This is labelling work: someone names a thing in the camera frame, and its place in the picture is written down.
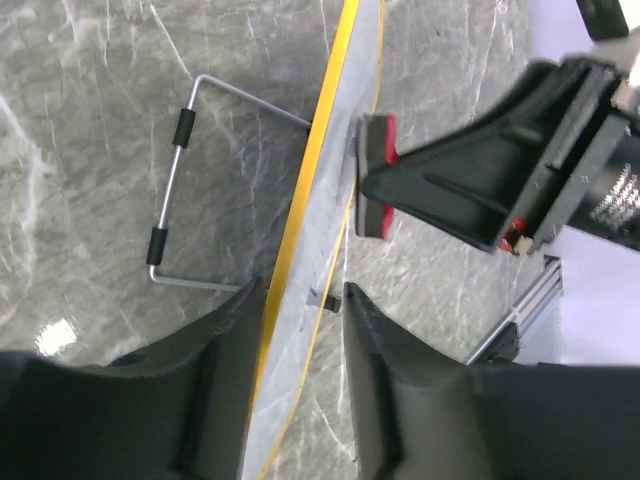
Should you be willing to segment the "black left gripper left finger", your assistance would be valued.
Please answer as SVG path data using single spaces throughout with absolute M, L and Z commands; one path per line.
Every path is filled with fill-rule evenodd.
M 5 479 L 237 479 L 265 286 L 107 365 L 1 355 Z

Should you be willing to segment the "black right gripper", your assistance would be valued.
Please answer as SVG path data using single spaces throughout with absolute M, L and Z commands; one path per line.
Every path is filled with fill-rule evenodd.
M 639 249 L 639 94 L 574 57 L 530 63 L 471 124 L 398 153 L 373 195 L 483 251 L 535 251 L 568 225 Z

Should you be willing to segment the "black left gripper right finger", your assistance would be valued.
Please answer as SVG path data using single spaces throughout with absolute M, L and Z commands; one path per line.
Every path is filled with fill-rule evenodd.
M 464 365 L 351 282 L 344 315 L 361 478 L 638 477 L 637 368 Z

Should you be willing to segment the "red bone shaped eraser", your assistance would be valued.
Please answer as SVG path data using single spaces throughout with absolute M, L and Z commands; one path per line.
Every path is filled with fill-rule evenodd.
M 399 162 L 396 150 L 397 118 L 393 114 L 362 116 L 356 125 L 355 233 L 386 240 L 394 209 L 373 195 L 376 175 Z

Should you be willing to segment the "yellow framed whiteboard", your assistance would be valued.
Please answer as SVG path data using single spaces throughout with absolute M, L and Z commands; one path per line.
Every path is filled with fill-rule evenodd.
M 384 25 L 384 2 L 344 3 L 266 298 L 243 479 L 265 477 L 304 388 L 355 190 L 356 125 L 377 103 Z

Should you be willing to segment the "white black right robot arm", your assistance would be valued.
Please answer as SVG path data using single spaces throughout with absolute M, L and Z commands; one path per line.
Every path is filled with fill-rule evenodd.
M 473 123 L 406 152 L 392 114 L 355 138 L 355 232 L 405 212 L 485 252 L 529 255 L 565 226 L 639 246 L 639 5 L 581 1 L 595 51 L 530 62 Z

